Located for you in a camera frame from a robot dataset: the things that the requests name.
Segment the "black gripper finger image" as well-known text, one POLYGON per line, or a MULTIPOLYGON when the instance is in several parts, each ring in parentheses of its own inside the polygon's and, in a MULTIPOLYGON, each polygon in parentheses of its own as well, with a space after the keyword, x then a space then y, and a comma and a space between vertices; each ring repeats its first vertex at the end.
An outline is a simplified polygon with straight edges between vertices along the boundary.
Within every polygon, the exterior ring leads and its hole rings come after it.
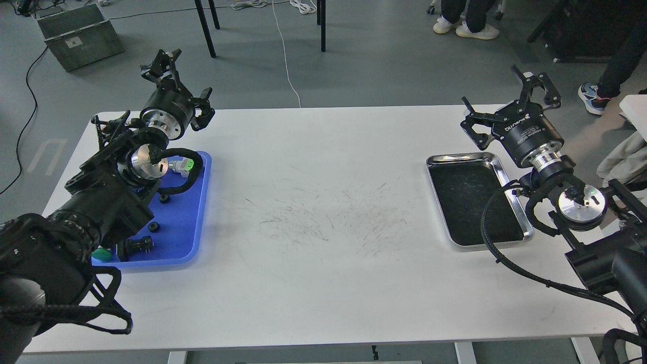
POLYGON ((181 82, 175 65, 180 54, 180 49, 171 52, 160 49, 149 65, 141 65, 141 77, 151 81, 158 88, 180 92, 181 82))
POLYGON ((208 87, 201 92, 200 97, 190 98, 190 104, 194 107, 194 116, 190 120, 190 125, 194 131, 205 129, 215 115, 215 109, 212 108, 209 100, 212 92, 213 88, 208 87))

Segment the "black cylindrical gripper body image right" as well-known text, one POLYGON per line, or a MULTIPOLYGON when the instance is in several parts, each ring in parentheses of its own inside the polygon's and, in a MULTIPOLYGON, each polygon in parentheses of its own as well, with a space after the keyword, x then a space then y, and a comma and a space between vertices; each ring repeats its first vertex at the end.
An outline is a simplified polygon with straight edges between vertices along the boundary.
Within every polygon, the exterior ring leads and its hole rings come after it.
POLYGON ((499 140, 518 168, 532 166, 532 154, 542 148, 559 151, 564 139, 543 114, 526 114, 498 130, 499 140))

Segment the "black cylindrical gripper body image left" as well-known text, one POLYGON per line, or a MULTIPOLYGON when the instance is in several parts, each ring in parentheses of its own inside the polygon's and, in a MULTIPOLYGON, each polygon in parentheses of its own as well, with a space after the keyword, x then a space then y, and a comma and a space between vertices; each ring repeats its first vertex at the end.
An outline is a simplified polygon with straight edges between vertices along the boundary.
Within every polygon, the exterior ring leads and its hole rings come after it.
POLYGON ((157 87, 140 112, 140 120, 147 127, 163 131, 171 141, 179 139, 196 112, 196 106, 190 102, 192 97, 186 89, 157 87))

